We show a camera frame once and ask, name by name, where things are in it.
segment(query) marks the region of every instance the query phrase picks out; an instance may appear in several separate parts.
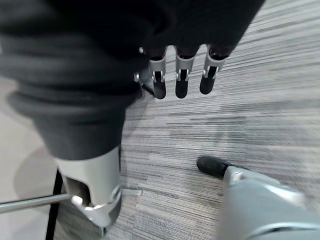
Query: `metal rod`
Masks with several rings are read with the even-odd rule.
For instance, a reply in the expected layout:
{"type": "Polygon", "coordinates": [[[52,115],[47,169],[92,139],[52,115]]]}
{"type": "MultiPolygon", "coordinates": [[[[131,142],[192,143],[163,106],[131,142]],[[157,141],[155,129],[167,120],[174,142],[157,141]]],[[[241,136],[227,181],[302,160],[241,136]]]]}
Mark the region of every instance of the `metal rod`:
{"type": "Polygon", "coordinates": [[[36,208],[43,205],[58,203],[68,199],[70,199],[70,195],[68,193],[64,193],[59,195],[49,195],[37,198],[24,199],[20,201],[2,202],[0,203],[0,214],[23,209],[36,208]]]}
{"type": "Polygon", "coordinates": [[[122,189],[123,196],[141,196],[142,190],[139,189],[131,189],[131,188],[123,188],[122,189]]]}
{"type": "Polygon", "coordinates": [[[102,238],[106,237],[107,229],[105,227],[100,227],[100,236],[102,238]]]}

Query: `robotic hand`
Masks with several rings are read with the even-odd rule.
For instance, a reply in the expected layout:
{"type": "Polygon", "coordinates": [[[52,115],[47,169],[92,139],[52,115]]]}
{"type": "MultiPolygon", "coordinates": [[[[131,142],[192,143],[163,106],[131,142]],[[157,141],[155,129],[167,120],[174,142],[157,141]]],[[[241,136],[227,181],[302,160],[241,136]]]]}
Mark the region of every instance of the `robotic hand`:
{"type": "Polygon", "coordinates": [[[0,74],[18,86],[8,102],[33,120],[72,203],[93,223],[110,226],[120,212],[122,128],[141,93],[134,75],[149,65],[163,99],[173,45],[182,99],[207,44],[200,91],[209,94],[263,2],[0,0],[0,74]]]}

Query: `striped carpet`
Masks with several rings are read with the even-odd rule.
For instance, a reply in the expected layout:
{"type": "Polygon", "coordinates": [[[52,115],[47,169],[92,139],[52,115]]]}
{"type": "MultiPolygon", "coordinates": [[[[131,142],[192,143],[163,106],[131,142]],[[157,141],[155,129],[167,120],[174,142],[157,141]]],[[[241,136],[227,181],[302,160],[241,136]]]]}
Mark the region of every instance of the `striped carpet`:
{"type": "MultiPolygon", "coordinates": [[[[196,56],[185,99],[175,96],[175,52],[167,51],[167,96],[144,93],[127,110],[124,197],[110,240],[215,239],[223,187],[197,157],[217,156],[277,178],[320,213],[320,2],[267,0],[202,95],[206,48],[196,56]]],[[[99,230],[62,204],[56,240],[99,239],[99,230]]]]}

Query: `robotic leg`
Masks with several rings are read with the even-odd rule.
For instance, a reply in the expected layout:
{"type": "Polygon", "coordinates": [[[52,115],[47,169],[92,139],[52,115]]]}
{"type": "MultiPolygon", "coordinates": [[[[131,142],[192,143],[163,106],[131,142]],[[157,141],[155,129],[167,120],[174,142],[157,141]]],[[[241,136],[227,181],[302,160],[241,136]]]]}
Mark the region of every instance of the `robotic leg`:
{"type": "Polygon", "coordinates": [[[223,177],[218,240],[319,239],[320,217],[305,209],[305,197],[298,190],[215,157],[201,157],[198,168],[223,177]]]}

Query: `white floor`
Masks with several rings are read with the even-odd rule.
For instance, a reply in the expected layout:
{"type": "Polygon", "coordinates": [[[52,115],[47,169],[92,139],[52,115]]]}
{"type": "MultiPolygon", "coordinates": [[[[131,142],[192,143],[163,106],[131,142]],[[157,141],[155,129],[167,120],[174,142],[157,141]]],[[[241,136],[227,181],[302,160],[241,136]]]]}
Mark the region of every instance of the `white floor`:
{"type": "MultiPolygon", "coordinates": [[[[56,165],[32,122],[16,114],[5,96],[12,81],[0,78],[0,202],[49,195],[56,165]]],[[[0,215],[1,240],[45,239],[49,206],[0,215]]]]}

